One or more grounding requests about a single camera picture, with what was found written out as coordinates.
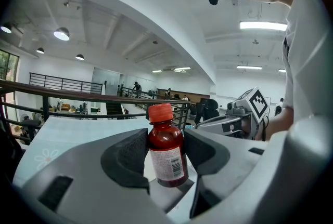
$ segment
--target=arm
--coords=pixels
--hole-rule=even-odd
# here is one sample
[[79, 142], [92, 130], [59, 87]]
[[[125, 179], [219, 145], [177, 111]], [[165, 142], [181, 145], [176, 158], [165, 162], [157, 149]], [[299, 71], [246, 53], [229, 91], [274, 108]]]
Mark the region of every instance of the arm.
[[[293, 124], [293, 109], [285, 108], [279, 115], [270, 119], [266, 128], [266, 141], [270, 140], [271, 136], [278, 131], [288, 130]], [[259, 126], [259, 131], [255, 136], [256, 140], [262, 140], [263, 124]]]

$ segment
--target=staircase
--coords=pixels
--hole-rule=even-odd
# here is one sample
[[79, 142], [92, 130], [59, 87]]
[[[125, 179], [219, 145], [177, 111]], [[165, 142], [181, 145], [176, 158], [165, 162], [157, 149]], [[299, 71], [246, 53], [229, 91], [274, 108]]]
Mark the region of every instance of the staircase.
[[[106, 112], [108, 115], [112, 114], [123, 114], [123, 111], [121, 110], [120, 103], [106, 103]], [[124, 117], [117, 117], [118, 120], [125, 119]]]

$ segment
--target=brown wall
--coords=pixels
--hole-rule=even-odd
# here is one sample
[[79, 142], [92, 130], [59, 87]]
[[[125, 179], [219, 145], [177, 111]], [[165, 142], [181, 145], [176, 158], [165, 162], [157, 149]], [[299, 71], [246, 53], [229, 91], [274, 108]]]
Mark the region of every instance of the brown wall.
[[[164, 96], [166, 91], [167, 91], [166, 89], [158, 89], [158, 94], [161, 95], [161, 96]], [[201, 98], [209, 98], [208, 95], [194, 94], [194, 93], [174, 91], [174, 90], [171, 90], [171, 94], [172, 95], [179, 94], [179, 97], [181, 99], [184, 97], [184, 95], [186, 95], [191, 100], [191, 102], [193, 102], [193, 103], [200, 102]]]

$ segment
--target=red bottle cap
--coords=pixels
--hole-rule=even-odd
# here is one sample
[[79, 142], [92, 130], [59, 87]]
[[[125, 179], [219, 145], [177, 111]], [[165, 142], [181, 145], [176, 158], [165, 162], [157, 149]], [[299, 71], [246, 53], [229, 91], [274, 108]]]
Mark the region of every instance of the red bottle cap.
[[173, 119], [171, 104], [158, 104], [148, 108], [149, 121], [165, 122]]

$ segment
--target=flower pattern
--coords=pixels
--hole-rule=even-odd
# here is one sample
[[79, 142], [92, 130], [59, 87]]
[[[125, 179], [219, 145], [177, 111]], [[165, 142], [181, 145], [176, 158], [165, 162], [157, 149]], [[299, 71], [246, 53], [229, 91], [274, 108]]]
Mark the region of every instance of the flower pattern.
[[48, 163], [50, 163], [52, 160], [54, 160], [57, 157], [57, 155], [59, 154], [59, 151], [53, 150], [50, 153], [50, 151], [48, 149], [43, 149], [42, 153], [43, 153], [43, 155], [37, 155], [34, 158], [35, 161], [40, 162], [37, 166], [37, 170], [42, 169]]

